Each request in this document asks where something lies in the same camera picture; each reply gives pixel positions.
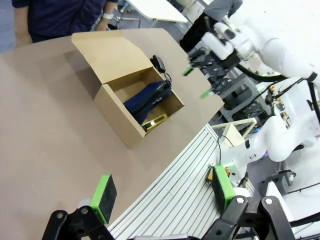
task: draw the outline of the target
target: person's hand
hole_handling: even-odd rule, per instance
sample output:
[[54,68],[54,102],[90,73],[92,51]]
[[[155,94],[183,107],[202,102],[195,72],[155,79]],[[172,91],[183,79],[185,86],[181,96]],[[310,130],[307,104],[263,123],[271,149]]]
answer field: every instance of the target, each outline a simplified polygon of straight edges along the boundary
[[95,27],[95,31],[106,31],[108,26],[109,20],[105,18],[101,18],[98,24]]
[[20,48],[25,45],[32,44],[32,39],[31,36],[28,32],[23,33],[23,34],[15,34],[15,43],[14,43],[14,48]]

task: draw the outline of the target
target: white slatted panel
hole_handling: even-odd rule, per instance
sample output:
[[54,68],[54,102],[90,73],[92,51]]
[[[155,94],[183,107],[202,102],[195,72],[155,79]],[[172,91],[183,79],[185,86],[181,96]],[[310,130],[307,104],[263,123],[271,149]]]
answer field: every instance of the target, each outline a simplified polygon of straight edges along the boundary
[[205,182],[216,159],[217,135],[206,125],[156,181],[110,227],[119,240],[134,236],[188,234],[201,237],[218,218],[212,188]]

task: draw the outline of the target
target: cardboard box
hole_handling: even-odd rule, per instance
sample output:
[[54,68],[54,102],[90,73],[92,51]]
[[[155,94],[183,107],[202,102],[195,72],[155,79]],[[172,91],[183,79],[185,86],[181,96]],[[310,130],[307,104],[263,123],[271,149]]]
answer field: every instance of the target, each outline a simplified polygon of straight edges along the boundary
[[[121,31],[75,33],[72,43],[101,82],[94,98],[95,105],[127,147],[133,147],[147,134],[152,134],[152,131],[145,132],[123,105],[148,84],[164,80],[144,52],[123,37]],[[113,71],[106,71],[105,66]],[[169,118],[183,106],[172,90],[172,95],[162,100],[145,122],[162,114]]]

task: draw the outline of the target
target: brown table surface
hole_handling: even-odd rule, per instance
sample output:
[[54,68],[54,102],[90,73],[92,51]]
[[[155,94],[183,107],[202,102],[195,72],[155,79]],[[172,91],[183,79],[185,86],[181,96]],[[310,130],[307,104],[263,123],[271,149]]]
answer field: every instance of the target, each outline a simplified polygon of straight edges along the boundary
[[94,105],[97,77],[70,37],[0,54],[1,239],[41,239],[50,214],[72,213],[104,174],[117,189],[113,222],[222,106],[218,96],[200,99],[210,84],[198,69],[182,76],[187,55],[165,30],[124,36],[162,58],[185,104],[133,149]]

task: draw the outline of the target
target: screw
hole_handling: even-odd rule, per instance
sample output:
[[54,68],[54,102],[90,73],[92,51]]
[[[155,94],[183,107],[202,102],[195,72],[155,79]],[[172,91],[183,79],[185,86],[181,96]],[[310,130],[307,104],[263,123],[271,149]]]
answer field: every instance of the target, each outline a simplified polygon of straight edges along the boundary
[[59,212],[59,213],[56,215],[56,217],[57,217],[58,219],[62,218],[63,216],[64,216],[64,214],[63,214],[62,212]]
[[272,200],[271,200],[270,198],[267,198],[267,199],[265,200],[265,203],[266,203],[267,205],[271,205],[271,204],[272,204]]
[[81,213],[82,214],[86,214],[88,212],[88,209],[86,207],[82,208],[81,209]]
[[245,200],[242,197],[238,197],[235,201],[237,204],[243,204],[245,202]]

